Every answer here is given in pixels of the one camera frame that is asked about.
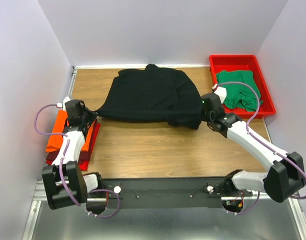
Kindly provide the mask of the black t shirt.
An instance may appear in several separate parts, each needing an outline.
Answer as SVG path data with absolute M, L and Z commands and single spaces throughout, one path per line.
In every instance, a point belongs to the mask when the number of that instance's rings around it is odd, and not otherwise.
M 197 130 L 202 108 L 195 84 L 183 71 L 148 64 L 141 70 L 120 70 L 97 113 L 116 121 L 166 122 Z

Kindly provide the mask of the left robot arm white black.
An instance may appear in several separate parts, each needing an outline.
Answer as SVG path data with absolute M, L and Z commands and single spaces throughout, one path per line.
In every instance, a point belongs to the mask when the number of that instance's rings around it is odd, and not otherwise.
M 58 108 L 67 113 L 63 130 L 59 133 L 63 142 L 51 165 L 42 169 L 46 199 L 50 209 L 60 209 L 87 202 L 88 194 L 97 198 L 103 194 L 104 186 L 99 173 L 83 175 L 78 165 L 79 156 L 87 134 L 97 118 L 84 101 L 64 98 Z

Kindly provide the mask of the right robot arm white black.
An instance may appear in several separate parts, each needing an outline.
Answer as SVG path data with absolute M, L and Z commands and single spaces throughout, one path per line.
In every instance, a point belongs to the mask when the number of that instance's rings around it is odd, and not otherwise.
M 214 92 L 201 97 L 202 120 L 214 132 L 220 133 L 249 152 L 265 168 L 265 172 L 236 170 L 226 176 L 223 191 L 234 196 L 240 190 L 266 193 L 282 203 L 306 186 L 303 158 L 297 152 L 277 148 L 247 126 L 235 113 L 225 113 L 220 97 Z

